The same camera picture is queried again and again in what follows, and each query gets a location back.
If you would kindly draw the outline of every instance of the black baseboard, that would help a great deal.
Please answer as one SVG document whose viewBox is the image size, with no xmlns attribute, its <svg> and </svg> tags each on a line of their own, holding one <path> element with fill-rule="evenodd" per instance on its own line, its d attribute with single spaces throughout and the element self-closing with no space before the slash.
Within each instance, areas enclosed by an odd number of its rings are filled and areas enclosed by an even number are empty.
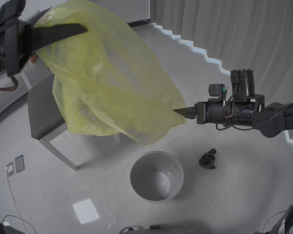
<svg viewBox="0 0 293 234">
<path fill-rule="evenodd" d="M 130 27 L 136 27 L 136 26 L 140 26 L 140 25 L 144 25 L 144 24 L 148 24 L 149 23 L 149 19 L 147 20 L 139 20 L 139 21 L 134 21 L 134 22 L 130 22 L 127 23 Z"/>
</svg>

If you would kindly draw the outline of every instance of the white cable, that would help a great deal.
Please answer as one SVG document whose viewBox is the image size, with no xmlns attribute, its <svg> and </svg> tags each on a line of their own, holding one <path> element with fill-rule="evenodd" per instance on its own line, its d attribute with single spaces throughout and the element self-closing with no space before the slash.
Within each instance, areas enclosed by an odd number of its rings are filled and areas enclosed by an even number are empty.
<svg viewBox="0 0 293 234">
<path fill-rule="evenodd" d="M 7 186 L 8 186 L 8 188 L 9 188 L 10 195 L 11 195 L 11 197 L 12 197 L 14 207 L 15 207 L 15 209 L 16 209 L 16 211 L 17 211 L 19 217 L 21 218 L 20 213 L 18 212 L 18 209 L 16 208 L 15 201 L 14 201 L 14 198 L 13 198 L 13 196 L 12 196 L 11 189 L 10 189 L 10 185 L 9 185 L 9 181 L 8 181 L 8 168 L 6 168 L 5 175 L 6 175 Z M 23 225 L 24 229 L 25 229 L 26 232 L 29 234 L 29 232 L 27 231 L 27 229 L 26 229 L 25 226 L 24 226 L 23 220 L 21 220 L 21 222 L 22 222 L 22 225 Z"/>
</svg>

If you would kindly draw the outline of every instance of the white square paper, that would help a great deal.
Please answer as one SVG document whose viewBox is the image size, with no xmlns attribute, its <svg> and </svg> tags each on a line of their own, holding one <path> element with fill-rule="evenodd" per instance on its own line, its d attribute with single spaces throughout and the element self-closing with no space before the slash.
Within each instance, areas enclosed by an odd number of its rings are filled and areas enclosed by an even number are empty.
<svg viewBox="0 0 293 234">
<path fill-rule="evenodd" d="M 73 208 L 81 224 L 88 223 L 99 218 L 99 215 L 90 199 L 74 204 Z"/>
</svg>

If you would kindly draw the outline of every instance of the chair leg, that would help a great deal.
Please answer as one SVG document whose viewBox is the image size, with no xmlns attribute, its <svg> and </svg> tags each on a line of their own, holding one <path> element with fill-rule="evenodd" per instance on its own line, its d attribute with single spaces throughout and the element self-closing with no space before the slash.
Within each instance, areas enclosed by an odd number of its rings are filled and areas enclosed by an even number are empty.
<svg viewBox="0 0 293 234">
<path fill-rule="evenodd" d="M 76 165 L 74 165 L 68 158 L 61 154 L 50 142 L 45 141 L 44 138 L 41 138 L 39 142 L 41 142 L 43 146 L 45 146 L 52 154 L 54 154 L 67 166 L 70 166 L 75 171 L 78 169 Z"/>
<path fill-rule="evenodd" d="M 115 134 L 114 135 L 114 138 L 115 138 L 115 140 L 116 140 L 117 143 L 121 142 L 121 139 L 120 139 L 119 134 Z"/>
</svg>

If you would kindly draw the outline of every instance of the chair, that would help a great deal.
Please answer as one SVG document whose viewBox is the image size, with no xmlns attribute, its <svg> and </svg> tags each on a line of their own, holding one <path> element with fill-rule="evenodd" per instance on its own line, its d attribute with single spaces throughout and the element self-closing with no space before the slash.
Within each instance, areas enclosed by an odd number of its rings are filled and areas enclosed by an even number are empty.
<svg viewBox="0 0 293 234">
<path fill-rule="evenodd" d="M 32 138 L 39 140 L 52 154 L 73 170 L 77 166 L 61 154 L 50 141 L 67 130 L 59 108 L 52 94 L 54 74 L 50 75 L 28 92 L 28 116 Z M 114 135 L 117 143 L 121 142 L 119 134 Z"/>
</svg>

